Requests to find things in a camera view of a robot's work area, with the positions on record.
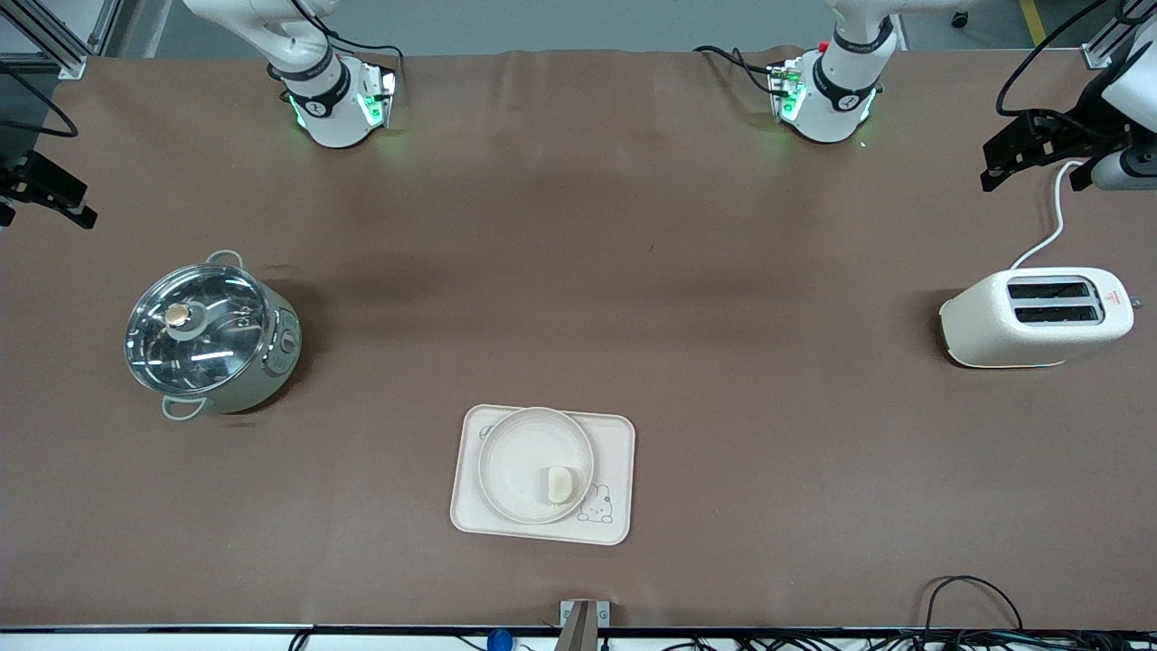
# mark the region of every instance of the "blue round object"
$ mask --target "blue round object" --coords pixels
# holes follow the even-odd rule
[[[511,651],[514,636],[504,628],[494,629],[486,636],[486,651]]]

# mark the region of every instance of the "white tray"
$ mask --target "white tray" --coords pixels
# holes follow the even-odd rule
[[[482,441],[519,407],[479,405],[466,413],[458,446],[458,469],[450,497],[450,521],[460,531],[589,545],[618,545],[631,530],[631,489],[635,473],[635,427],[622,416],[563,412],[590,436],[595,479],[585,500],[566,518],[547,525],[519,525],[500,516],[482,496],[478,454]]]

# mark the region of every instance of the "white food piece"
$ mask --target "white food piece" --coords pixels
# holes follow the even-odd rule
[[[552,466],[546,469],[546,501],[566,504],[575,493],[575,474],[570,468]]]

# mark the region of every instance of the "brown table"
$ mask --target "brown table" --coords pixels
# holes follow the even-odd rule
[[[913,624],[996,582],[1032,627],[1154,626],[1157,328],[1048,371],[950,364],[934,313],[1051,229],[1049,170],[980,191],[1015,52],[904,53],[848,142],[772,124],[698,54],[408,62],[399,133],[326,150],[255,60],[95,60],[62,84],[82,231],[0,238],[0,620]],[[757,57],[767,60],[769,56]],[[1011,105],[1068,105],[1075,52]],[[1066,197],[1039,264],[1157,302],[1157,198]],[[128,310],[209,251],[299,309],[304,358],[250,414],[165,422]],[[456,531],[478,404],[622,414],[618,547]],[[945,626],[1004,626],[945,593]]]

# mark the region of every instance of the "round plate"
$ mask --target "round plate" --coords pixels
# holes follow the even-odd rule
[[[574,473],[575,491],[563,504],[546,500],[546,473],[555,466]],[[573,419],[531,407],[499,421],[486,436],[478,476],[482,495],[502,517],[545,525],[566,518],[587,497],[595,476],[595,451]]]

